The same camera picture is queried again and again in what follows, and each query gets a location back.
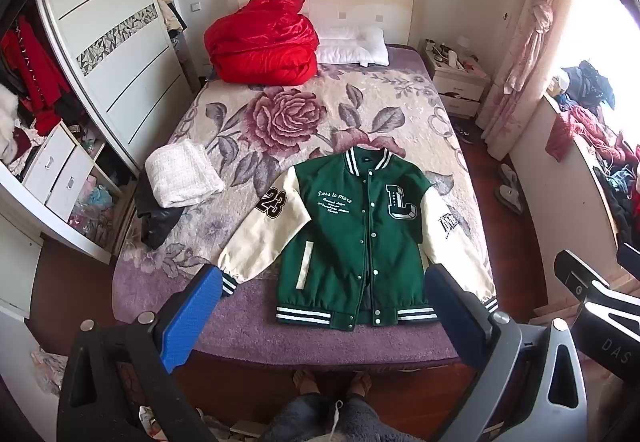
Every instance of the sandal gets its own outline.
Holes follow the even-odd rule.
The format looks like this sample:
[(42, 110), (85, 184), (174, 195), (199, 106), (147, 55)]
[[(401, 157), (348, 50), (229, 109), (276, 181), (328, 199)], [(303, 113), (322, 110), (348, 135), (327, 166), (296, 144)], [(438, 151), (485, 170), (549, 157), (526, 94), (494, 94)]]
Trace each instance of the sandal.
[(351, 382), (349, 383), (349, 389), (347, 390), (347, 393), (356, 393), (351, 391), (351, 388), (353, 388), (357, 384), (362, 387), (362, 391), (364, 392), (364, 395), (362, 396), (367, 396), (367, 393), (369, 393), (372, 385), (371, 376), (367, 372), (356, 372), (354, 377), (351, 379)]
[(305, 380), (312, 380), (315, 383), (316, 377), (314, 377), (314, 374), (306, 370), (296, 370), (295, 372), (293, 372), (292, 380), (293, 380), (293, 385), (296, 387), (296, 391), (298, 393), (301, 393), (300, 388), (302, 387), (302, 383), (305, 382)]
[(517, 215), (522, 214), (522, 204), (520, 194), (510, 186), (500, 186), (495, 188), (495, 197), (498, 201)]
[(518, 189), (518, 175), (507, 164), (500, 164), (498, 174), (505, 185)]
[(471, 140), (471, 135), (469, 135), (469, 132), (462, 129), (462, 126), (460, 124), (452, 124), (451, 126), (453, 127), (453, 131), (456, 132), (456, 135), (458, 136), (458, 140), (460, 140), (461, 142), (464, 142), (465, 144), (474, 143), (474, 141)]

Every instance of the curtain tie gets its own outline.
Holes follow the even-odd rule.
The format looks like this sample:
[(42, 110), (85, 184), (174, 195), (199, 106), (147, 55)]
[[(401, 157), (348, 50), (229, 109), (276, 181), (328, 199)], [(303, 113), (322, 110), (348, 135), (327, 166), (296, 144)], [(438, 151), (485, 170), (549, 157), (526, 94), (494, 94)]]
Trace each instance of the curtain tie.
[(546, 34), (554, 22), (554, 11), (549, 3), (541, 1), (533, 7), (533, 15), (536, 18), (536, 32)]

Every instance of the wooden floor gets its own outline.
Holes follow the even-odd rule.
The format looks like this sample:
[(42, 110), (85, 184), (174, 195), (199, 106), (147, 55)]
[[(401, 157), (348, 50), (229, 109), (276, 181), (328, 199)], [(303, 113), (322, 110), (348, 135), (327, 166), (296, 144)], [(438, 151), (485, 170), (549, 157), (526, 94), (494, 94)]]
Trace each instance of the wooden floor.
[[(495, 200), (501, 181), (499, 162), (484, 143), (462, 144), (469, 167), (489, 257), (494, 270), (500, 308), (520, 322), (533, 308), (546, 304), (545, 282), (536, 234), (528, 213), (516, 216)], [(38, 263), (28, 326), (43, 348), (68, 354), (82, 320), (102, 325), (116, 323), (111, 311), (109, 267), (47, 239)], [(174, 376), (194, 406), (226, 424), (237, 420), (267, 423), (295, 395), (290, 372), (219, 361), (192, 352)], [(473, 377), (463, 364), (452, 364), (404, 374), (372, 376), (369, 402), (387, 424), (427, 438), (444, 421)], [(345, 390), (350, 374), (318, 375), (322, 392)]]

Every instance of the white pillow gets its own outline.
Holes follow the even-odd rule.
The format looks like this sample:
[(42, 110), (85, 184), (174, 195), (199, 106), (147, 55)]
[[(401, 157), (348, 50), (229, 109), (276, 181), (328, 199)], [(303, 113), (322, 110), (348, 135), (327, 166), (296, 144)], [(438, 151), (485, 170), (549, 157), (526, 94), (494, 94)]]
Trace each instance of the white pillow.
[(320, 64), (389, 65), (382, 28), (317, 27), (320, 45), (316, 59)]

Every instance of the red clothing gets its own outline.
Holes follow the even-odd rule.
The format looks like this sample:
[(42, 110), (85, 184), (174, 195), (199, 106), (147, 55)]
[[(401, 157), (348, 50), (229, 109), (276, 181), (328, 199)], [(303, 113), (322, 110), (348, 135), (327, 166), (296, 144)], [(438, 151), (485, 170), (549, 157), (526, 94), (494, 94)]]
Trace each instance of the red clothing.
[(618, 135), (616, 143), (610, 146), (598, 119), (580, 105), (558, 114), (549, 133), (545, 151), (559, 162), (568, 151), (574, 135), (582, 136), (602, 158), (613, 165), (630, 165), (632, 168), (638, 165), (634, 152), (623, 143), (622, 133)]
[(226, 82), (297, 86), (318, 71), (319, 41), (300, 15), (305, 0), (251, 0), (204, 34), (211, 64)]
[(29, 101), (23, 104), (36, 118), (36, 129), (41, 136), (60, 122), (53, 104), (60, 98), (60, 88), (71, 92), (64, 76), (37, 40), (24, 16), (18, 17), (17, 30), (8, 30), (2, 41), (7, 63), (17, 70), (27, 88)]

